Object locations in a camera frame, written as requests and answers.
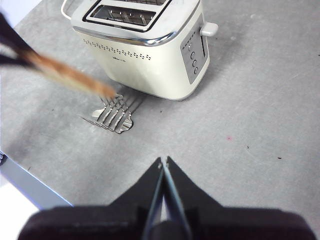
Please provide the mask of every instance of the gray mat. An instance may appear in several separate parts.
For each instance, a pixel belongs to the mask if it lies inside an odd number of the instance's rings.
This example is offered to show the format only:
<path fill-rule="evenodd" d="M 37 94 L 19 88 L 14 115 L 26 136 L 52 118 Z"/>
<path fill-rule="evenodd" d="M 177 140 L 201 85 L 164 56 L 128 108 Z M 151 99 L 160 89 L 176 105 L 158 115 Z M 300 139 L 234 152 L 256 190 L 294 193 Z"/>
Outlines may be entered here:
<path fill-rule="evenodd" d="M 61 2 L 43 0 L 17 32 L 124 91 L 60 14 Z M 147 96 L 133 128 L 117 135 L 77 116 L 98 109 L 97 97 L 1 67 L 1 150 L 73 204 L 110 203 L 170 155 L 221 204 L 297 212 L 320 237 L 319 1 L 203 4 L 220 28 L 189 98 Z"/>

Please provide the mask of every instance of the tongs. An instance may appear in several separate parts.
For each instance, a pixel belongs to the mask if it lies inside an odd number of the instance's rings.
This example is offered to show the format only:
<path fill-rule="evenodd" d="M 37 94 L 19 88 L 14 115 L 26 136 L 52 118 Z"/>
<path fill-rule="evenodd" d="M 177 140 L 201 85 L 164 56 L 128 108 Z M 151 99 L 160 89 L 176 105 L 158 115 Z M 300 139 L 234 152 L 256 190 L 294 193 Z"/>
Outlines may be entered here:
<path fill-rule="evenodd" d="M 0 43 L 9 47 L 15 53 L 13 57 L 0 53 L 1 65 L 23 66 L 65 86 L 90 92 L 100 97 L 113 99 L 117 96 L 111 86 L 101 83 L 51 57 L 37 53 L 8 24 L 2 13 L 0 13 Z"/>

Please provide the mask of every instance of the toaster slot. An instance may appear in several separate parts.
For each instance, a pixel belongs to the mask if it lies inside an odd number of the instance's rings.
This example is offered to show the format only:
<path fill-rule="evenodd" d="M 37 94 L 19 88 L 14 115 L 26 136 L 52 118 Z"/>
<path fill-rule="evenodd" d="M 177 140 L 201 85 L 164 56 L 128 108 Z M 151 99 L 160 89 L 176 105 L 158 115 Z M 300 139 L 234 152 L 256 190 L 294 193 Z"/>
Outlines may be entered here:
<path fill-rule="evenodd" d="M 90 17 L 147 26 L 155 15 L 156 13 L 152 11 L 100 5 L 94 10 Z"/>
<path fill-rule="evenodd" d="M 137 4 L 150 4 L 150 5 L 162 5 L 166 0 L 114 0 L 114 1 L 122 1 L 129 3 L 137 3 Z"/>

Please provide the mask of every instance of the chrome trim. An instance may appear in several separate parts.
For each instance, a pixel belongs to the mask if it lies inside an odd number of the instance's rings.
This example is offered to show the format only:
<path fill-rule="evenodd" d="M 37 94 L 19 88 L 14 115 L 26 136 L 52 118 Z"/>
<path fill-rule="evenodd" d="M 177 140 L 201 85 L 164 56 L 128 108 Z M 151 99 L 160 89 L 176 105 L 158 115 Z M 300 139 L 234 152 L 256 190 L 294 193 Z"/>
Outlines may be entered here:
<path fill-rule="evenodd" d="M 154 46 L 165 44 L 166 42 L 172 40 L 174 37 L 178 35 L 178 32 L 175 31 L 155 39 L 143 39 L 143 38 L 130 38 L 130 37 L 125 38 L 125 37 L 108 36 L 101 32 L 89 30 L 83 27 L 78 27 L 78 26 L 74 26 L 73 30 L 75 30 L 76 32 L 87 34 L 92 37 L 97 37 L 100 39 L 110 40 L 118 43 L 131 44 L 131 45 L 146 46 L 146 47 L 154 47 Z"/>

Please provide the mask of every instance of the gray surface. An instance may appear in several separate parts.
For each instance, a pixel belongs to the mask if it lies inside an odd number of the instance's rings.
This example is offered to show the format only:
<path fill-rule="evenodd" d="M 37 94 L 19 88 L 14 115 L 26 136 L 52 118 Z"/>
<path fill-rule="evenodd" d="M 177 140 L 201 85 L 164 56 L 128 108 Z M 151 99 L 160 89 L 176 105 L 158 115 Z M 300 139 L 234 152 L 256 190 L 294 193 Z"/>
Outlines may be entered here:
<path fill-rule="evenodd" d="M 16 30 L 39 52 L 109 82 L 60 4 L 42 1 Z M 220 203 L 300 213 L 320 237 L 319 1 L 204 6 L 220 27 L 204 79 L 181 102 L 148 96 L 121 135 L 76 116 L 98 109 L 97 97 L 1 67 L 2 150 L 72 204 L 110 203 L 170 155 Z"/>

